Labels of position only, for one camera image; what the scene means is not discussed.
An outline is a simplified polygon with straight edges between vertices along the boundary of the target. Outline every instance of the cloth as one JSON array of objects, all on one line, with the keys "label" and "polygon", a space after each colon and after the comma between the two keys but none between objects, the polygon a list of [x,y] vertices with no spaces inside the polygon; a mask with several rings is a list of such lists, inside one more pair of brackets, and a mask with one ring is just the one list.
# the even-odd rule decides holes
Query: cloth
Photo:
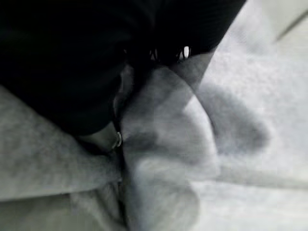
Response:
[{"label": "cloth", "polygon": [[[134,55],[145,46],[148,54],[154,39],[164,44],[159,45],[163,50],[166,46],[172,50],[176,42],[176,48],[192,44],[199,52],[210,50],[221,41],[243,3],[3,0],[0,83],[64,131],[90,135],[113,119],[112,103],[129,58],[124,49],[133,46]],[[184,20],[187,6],[191,12],[198,9],[200,17]],[[184,28],[177,26],[180,20]],[[183,29],[189,37],[175,36]],[[137,64],[146,58],[138,57]]]},{"label": "cloth", "polygon": [[148,73],[122,120],[120,188],[116,158],[87,155],[2,88],[1,230],[305,231],[306,60],[281,55],[248,3],[213,57]]}]

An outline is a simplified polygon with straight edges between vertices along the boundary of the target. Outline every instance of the black fabric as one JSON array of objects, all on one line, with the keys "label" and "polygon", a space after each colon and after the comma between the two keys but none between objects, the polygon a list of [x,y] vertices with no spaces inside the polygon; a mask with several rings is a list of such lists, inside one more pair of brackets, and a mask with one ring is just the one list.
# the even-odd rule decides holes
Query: black fabric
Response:
[{"label": "black fabric", "polygon": [[92,134],[113,119],[127,60],[146,65],[152,46],[162,54],[181,46],[208,51],[243,3],[1,0],[0,83],[66,132]]}]

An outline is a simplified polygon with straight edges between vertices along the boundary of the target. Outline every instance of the gray fleece fabric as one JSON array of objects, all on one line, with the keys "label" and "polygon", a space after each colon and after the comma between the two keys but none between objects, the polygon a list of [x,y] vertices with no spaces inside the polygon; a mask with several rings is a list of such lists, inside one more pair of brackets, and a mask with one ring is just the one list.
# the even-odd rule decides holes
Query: gray fleece fabric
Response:
[{"label": "gray fleece fabric", "polygon": [[[248,3],[214,56],[144,76],[123,177],[116,156],[89,155],[0,88],[0,230],[307,231],[307,61],[254,33],[269,25]],[[122,74],[117,105],[133,88]]]}]

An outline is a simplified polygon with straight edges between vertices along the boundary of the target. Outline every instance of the gray fabric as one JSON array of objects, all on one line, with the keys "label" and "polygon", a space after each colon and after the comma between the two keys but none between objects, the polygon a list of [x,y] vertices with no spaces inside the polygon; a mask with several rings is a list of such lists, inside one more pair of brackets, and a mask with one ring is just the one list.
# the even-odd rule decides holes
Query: gray fabric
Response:
[{"label": "gray fabric", "polygon": [[0,86],[0,200],[96,189],[120,177]]}]

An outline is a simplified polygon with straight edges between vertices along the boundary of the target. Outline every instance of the black garment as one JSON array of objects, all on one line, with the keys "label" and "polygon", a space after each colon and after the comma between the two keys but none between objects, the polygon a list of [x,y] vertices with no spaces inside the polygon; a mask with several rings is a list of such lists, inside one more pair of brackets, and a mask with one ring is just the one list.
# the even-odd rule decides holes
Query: black garment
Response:
[{"label": "black garment", "polygon": [[112,120],[126,61],[134,57],[135,68],[142,65],[134,50],[156,46],[163,55],[191,46],[194,53],[206,52],[243,3],[1,0],[0,84],[66,132],[92,134]]}]

